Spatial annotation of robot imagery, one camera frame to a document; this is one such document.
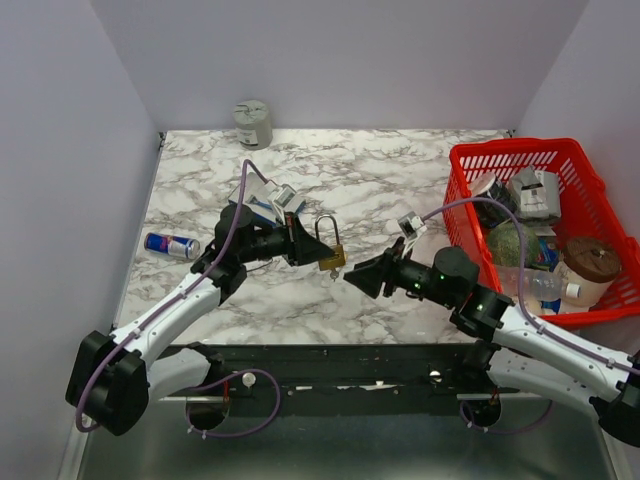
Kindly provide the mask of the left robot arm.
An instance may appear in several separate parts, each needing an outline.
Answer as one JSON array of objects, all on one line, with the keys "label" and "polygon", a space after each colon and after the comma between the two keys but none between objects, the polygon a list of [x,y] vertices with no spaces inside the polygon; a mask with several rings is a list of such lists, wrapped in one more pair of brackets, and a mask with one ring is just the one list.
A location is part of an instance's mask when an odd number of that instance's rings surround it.
[{"label": "left robot arm", "polygon": [[214,393],[222,380],[215,359],[194,344],[173,355],[166,349],[189,326],[223,305],[247,278],[247,264],[283,258],[293,267],[330,258],[330,246],[308,233],[297,214],[264,226],[245,205],[228,205],[214,238],[186,276],[159,304],[108,334],[93,331],[80,343],[65,399],[75,426],[128,432],[150,403],[182,390]]}]

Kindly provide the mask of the large brass padlock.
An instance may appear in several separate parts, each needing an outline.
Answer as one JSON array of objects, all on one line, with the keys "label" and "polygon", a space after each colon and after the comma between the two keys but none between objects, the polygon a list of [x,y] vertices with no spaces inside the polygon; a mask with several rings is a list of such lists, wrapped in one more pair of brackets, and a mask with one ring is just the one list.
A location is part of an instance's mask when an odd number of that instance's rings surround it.
[{"label": "large brass padlock", "polygon": [[337,221],[331,214],[322,214],[316,218],[314,223],[316,239],[320,239],[319,224],[324,219],[329,219],[332,222],[334,239],[330,244],[330,248],[333,254],[331,257],[319,260],[318,268],[320,271],[328,272],[330,277],[330,272],[333,269],[337,270],[340,274],[340,270],[346,265],[346,253],[340,240]]}]

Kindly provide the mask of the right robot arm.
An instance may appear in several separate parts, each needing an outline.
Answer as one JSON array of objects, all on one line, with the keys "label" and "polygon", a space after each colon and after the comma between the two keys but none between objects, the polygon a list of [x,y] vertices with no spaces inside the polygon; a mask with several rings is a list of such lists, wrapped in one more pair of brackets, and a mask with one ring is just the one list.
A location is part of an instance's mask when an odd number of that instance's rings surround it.
[{"label": "right robot arm", "polygon": [[639,361],[530,315],[509,297],[481,285],[479,267],[459,247],[439,250],[426,266],[402,254],[401,240],[358,263],[344,279],[371,298],[403,289],[450,310],[458,330],[489,352],[464,362],[469,390],[489,385],[537,394],[597,420],[606,433],[639,444]]}]

